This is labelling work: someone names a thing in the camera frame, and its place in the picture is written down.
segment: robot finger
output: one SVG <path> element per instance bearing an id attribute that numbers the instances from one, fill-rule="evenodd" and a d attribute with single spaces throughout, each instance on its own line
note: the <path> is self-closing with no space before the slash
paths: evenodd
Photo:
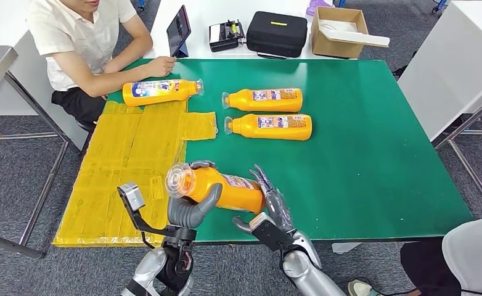
<path id="1" fill-rule="evenodd" d="M 246 234 L 252 235 L 252 232 L 250 231 L 250 225 L 248 225 L 248 223 L 241 220 L 241 217 L 239 216 L 232 217 L 232 222 L 234 223 L 237 229 L 241 230 Z"/>
<path id="2" fill-rule="evenodd" d="M 270 182 L 270 180 L 268 180 L 268 178 L 266 176 L 266 173 L 263 171 L 263 169 L 258 165 L 254 165 L 254 167 L 258 170 L 259 175 L 261 176 L 261 178 L 263 179 L 263 181 L 267 185 L 268 189 L 269 190 L 273 189 L 274 185 L 272 185 L 272 182 Z"/>
<path id="3" fill-rule="evenodd" d="M 221 183 L 212 185 L 212 187 L 210 187 L 210 192 L 205 199 L 196 205 L 203 217 L 205 217 L 205 215 L 216 206 L 219 198 L 221 197 L 221 191 L 223 191 L 223 185 Z"/>
<path id="4" fill-rule="evenodd" d="M 268 187 L 263 177 L 261 177 L 261 175 L 258 172 L 253 171 L 251 169 L 248 169 L 248 171 L 256 178 L 256 181 L 257 183 L 259 183 L 259 186 L 261 186 L 261 190 L 263 191 L 263 193 L 267 193 L 268 191 L 270 191 L 271 188 Z"/>
<path id="5" fill-rule="evenodd" d="M 191 169 L 195 170 L 196 168 L 215 168 L 216 164 L 210 160 L 196 160 L 195 162 L 189 162 L 189 166 Z"/>

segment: silver robotic arm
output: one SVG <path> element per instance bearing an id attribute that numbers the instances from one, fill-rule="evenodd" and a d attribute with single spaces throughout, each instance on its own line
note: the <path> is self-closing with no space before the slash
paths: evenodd
<path id="1" fill-rule="evenodd" d="M 281 252 L 281 268 L 304 296 L 346 296 L 346 294 L 321 271 L 321 261 L 311 240 L 293 226 L 290 210 L 283 195 L 256 165 L 250 173 L 257 179 L 266 200 L 268 214 L 260 213 L 249 223 L 239 217 L 232 221 L 241 231 L 257 237 L 272 251 Z"/>
<path id="2" fill-rule="evenodd" d="M 214 166 L 214 163 L 201 161 L 190 164 L 196 169 Z M 134 227 L 141 232 L 143 242 L 152 248 L 141 260 L 133 278 L 121 292 L 122 296 L 186 296 L 194 284 L 190 275 L 194 260 L 192 242 L 196 228 L 205 215 L 216 206 L 221 196 L 221 184 L 214 184 L 209 194 L 200 203 L 186 198 L 169 199 L 168 220 L 171 223 L 163 229 L 150 227 L 141 217 L 139 209 L 145 205 L 138 186 L 126 183 L 118 187 L 125 208 Z M 164 235 L 161 247 L 154 247 L 147 242 L 145 232 Z M 166 287 L 158 292 L 153 284 L 158 279 Z"/>

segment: cardboard box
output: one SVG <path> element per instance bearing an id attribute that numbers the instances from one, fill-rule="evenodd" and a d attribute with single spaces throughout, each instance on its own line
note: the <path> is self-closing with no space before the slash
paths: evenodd
<path id="1" fill-rule="evenodd" d="M 323 20 L 336 21 L 333 23 L 351 27 L 354 31 L 327 29 Z M 319 6 L 311 31 L 312 53 L 322 56 L 358 58 L 365 45 L 388 47 L 390 42 L 387 37 L 368 35 L 362 11 L 357 9 Z"/>

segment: yellow plastic bottle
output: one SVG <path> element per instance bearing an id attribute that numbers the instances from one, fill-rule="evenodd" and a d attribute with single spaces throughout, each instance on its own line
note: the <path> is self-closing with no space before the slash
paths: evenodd
<path id="1" fill-rule="evenodd" d="M 241 134 L 247 138 L 308 140 L 312 135 L 312 118 L 309 115 L 255 115 L 225 118 L 225 133 Z"/>
<path id="2" fill-rule="evenodd" d="M 184 101 L 190 96 L 204 95 L 203 81 L 183 79 L 141 81 L 123 86 L 123 100 L 131 107 L 168 101 Z"/>
<path id="3" fill-rule="evenodd" d="M 263 194 L 254 180 L 224 175 L 210 167 L 193 170 L 188 163 L 178 163 L 166 174 L 166 189 L 171 197 L 188 196 L 196 202 L 201 202 L 216 183 L 223 185 L 217 207 L 256 214 L 263 211 Z"/>
<path id="4" fill-rule="evenodd" d="M 303 105 L 303 93 L 298 88 L 242 89 L 233 94 L 224 92 L 221 99 L 224 109 L 243 111 L 297 112 Z"/>

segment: floor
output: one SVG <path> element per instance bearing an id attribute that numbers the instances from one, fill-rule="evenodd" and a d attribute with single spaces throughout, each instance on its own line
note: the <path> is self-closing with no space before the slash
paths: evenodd
<path id="1" fill-rule="evenodd" d="M 408 63 L 437 21 L 429 0 L 348 0 L 346 6 L 364 11 L 371 34 L 391 38 L 389 49 L 368 47 L 361 58 L 385 59 L 392 70 Z M 140 12 L 147 27 L 156 10 L 157 1 L 147 0 Z M 125 44 L 121 36 L 116 50 Z M 482 120 L 476 125 L 482 128 Z M 36 117 L 0 117 L 0 134 L 46 130 Z M 482 136 L 462 136 L 457 142 L 482 179 Z M 0 236 L 19 238 L 60 146 L 54 138 L 0 142 Z M 473 216 L 482 218 L 482 196 L 457 157 L 449 147 L 439 156 Z M 48 248 L 47 256 L 33 260 L 0 250 L 0 295 L 117 295 L 148 251 L 49 246 L 80 164 L 80 156 L 68 150 L 31 236 L 30 246 Z M 364 276 L 387 293 L 412 288 L 399 262 L 402 243 L 366 243 L 344 255 L 334 254 L 326 242 L 315 246 L 325 272 L 341 286 Z M 280 272 L 276 254 L 261 245 L 202 245 L 194 255 L 193 295 L 298 295 Z"/>

